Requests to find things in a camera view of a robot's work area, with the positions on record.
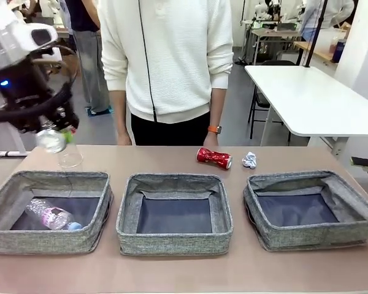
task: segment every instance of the bottle label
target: bottle label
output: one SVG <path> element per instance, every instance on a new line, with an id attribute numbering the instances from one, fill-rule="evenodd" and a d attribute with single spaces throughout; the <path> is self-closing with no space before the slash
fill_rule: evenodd
<path id="1" fill-rule="evenodd" d="M 49 225 L 55 220 L 59 213 L 62 213 L 63 210 L 58 207 L 49 207 L 45 209 L 42 214 L 42 223 L 44 226 L 49 227 Z"/>

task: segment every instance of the gray fabric bin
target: gray fabric bin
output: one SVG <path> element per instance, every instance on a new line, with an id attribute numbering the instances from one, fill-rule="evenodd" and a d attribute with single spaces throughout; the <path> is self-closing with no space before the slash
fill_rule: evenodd
<path id="1" fill-rule="evenodd" d="M 32 198 L 72 213 L 80 230 L 49 230 L 25 213 Z M 0 188 L 0 254 L 81 254 L 99 241 L 112 202 L 109 175 L 21 171 Z"/>
<path id="2" fill-rule="evenodd" d="M 219 177 L 136 174 L 116 230 L 126 255 L 218 255 L 228 251 L 233 223 Z"/>
<path id="3" fill-rule="evenodd" d="M 365 244 L 368 201 L 332 171 L 255 175 L 244 200 L 269 251 Z"/>

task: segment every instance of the orange watch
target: orange watch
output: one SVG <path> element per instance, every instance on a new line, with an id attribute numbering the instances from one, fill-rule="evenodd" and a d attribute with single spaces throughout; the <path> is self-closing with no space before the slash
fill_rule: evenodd
<path id="1" fill-rule="evenodd" d="M 221 126 L 218 126 L 218 127 L 209 126 L 209 132 L 220 134 L 221 131 L 222 131 L 222 127 Z"/>

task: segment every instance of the white sweater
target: white sweater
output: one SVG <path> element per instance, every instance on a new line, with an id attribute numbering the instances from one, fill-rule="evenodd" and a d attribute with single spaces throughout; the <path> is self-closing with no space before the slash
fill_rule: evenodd
<path id="1" fill-rule="evenodd" d="M 323 8 L 324 0 L 308 0 L 302 18 L 302 29 L 315 28 Z M 346 20 L 355 7 L 353 0 L 329 0 L 324 13 L 322 29 L 328 29 Z"/>
<path id="2" fill-rule="evenodd" d="M 212 88 L 232 68 L 229 0 L 140 0 L 158 121 L 179 123 L 210 110 Z M 132 114 L 153 120 L 137 0 L 99 0 L 102 62 L 110 91 L 125 90 Z"/>

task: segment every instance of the person in background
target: person in background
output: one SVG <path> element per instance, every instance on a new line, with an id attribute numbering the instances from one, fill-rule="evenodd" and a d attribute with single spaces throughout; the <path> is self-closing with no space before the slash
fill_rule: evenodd
<path id="1" fill-rule="evenodd" d="M 128 103 L 136 145 L 218 145 L 233 57 L 229 0 L 99 0 L 98 14 L 118 144 L 132 144 Z"/>
<path id="2" fill-rule="evenodd" d="M 26 17 L 27 23 L 32 22 L 33 17 L 42 16 L 42 9 L 39 0 L 30 0 L 29 8 L 24 6 L 20 11 Z"/>
<path id="3" fill-rule="evenodd" d="M 88 116 L 108 114 L 111 108 L 101 62 L 102 45 L 97 9 L 92 0 L 66 0 L 66 4 L 79 53 Z"/>
<path id="4" fill-rule="evenodd" d="M 59 0 L 59 3 L 60 3 L 60 8 L 61 8 L 61 13 L 60 13 L 61 19 L 63 21 L 63 25 L 67 28 L 68 34 L 69 34 L 69 38 L 68 38 L 69 48 L 76 51 L 74 33 L 72 32 L 72 27 L 71 27 L 71 16 L 69 15 L 66 0 Z"/>
<path id="5" fill-rule="evenodd" d="M 307 0 L 300 31 L 301 36 L 308 42 L 312 42 L 315 35 L 323 4 L 324 0 Z M 343 22 L 351 15 L 354 8 L 353 0 L 329 0 L 321 28 L 328 29 Z"/>

